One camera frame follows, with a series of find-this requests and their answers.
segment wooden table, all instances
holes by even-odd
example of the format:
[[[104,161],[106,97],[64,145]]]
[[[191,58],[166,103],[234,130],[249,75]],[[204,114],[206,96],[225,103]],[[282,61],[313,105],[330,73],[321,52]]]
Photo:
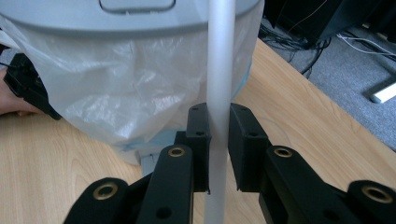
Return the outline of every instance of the wooden table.
[[[396,188],[396,153],[257,42],[251,76],[235,102],[249,107],[274,144],[299,151],[324,181],[346,190],[370,179]],[[0,223],[62,223],[80,193],[107,176],[128,183],[140,167],[48,116],[0,117]],[[225,223],[263,223],[258,194],[236,191],[229,166]],[[194,223],[203,223],[204,194],[195,194]]]

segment vertical pole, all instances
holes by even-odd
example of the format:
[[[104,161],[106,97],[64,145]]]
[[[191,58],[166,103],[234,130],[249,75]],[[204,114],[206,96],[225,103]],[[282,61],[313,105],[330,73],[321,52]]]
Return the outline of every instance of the vertical pole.
[[[233,77],[235,0],[210,0],[208,24],[207,92],[210,195],[205,198],[205,223],[224,222],[228,126]]]

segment bin lid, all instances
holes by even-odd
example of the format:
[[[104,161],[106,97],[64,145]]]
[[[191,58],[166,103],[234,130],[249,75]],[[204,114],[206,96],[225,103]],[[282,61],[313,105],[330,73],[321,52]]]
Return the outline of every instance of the bin lid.
[[[209,0],[0,0],[0,15],[43,33],[90,38],[175,35],[207,29]],[[236,0],[236,16],[260,0]]]

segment white plastic bag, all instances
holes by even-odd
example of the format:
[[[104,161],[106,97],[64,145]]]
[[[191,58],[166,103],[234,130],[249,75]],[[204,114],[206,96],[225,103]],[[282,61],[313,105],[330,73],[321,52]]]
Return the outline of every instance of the white plastic bag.
[[[235,23],[235,93],[248,77],[262,4]],[[52,107],[130,163],[171,145],[188,109],[205,101],[207,30],[92,39],[41,34],[3,17],[0,27],[35,65]]]

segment brass insert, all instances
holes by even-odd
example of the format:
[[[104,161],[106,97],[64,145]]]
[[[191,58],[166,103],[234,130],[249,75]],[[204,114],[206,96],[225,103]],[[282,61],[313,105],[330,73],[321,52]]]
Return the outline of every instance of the brass insert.
[[[181,157],[184,153],[186,153],[186,151],[181,147],[173,147],[168,151],[168,154],[171,157]]]
[[[283,158],[290,158],[293,155],[293,153],[286,148],[277,148],[274,150],[274,152],[278,157]]]
[[[117,193],[118,189],[119,187],[113,182],[105,183],[95,189],[93,192],[93,198],[96,200],[109,199]]]
[[[384,190],[373,187],[373,186],[363,186],[361,191],[371,200],[374,200],[379,203],[392,203],[393,198]]]

